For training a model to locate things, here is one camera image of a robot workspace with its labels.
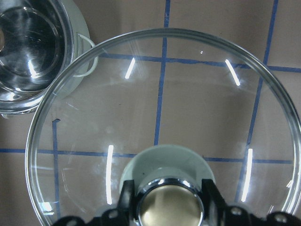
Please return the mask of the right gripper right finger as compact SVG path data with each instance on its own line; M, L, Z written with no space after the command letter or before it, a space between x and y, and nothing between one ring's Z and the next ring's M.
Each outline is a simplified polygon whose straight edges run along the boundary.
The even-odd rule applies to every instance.
M301 220L286 212L259 218L238 205L228 205L211 179L202 179L204 221L209 226L299 226Z

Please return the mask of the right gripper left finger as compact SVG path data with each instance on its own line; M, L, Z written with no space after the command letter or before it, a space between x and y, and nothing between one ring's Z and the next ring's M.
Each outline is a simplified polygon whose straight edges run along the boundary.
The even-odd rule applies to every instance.
M129 226L130 216L133 213L133 201L135 196L134 180L123 182L121 194L117 206L104 211L101 216L92 218L86 222L76 216L66 216L57 220L55 226Z

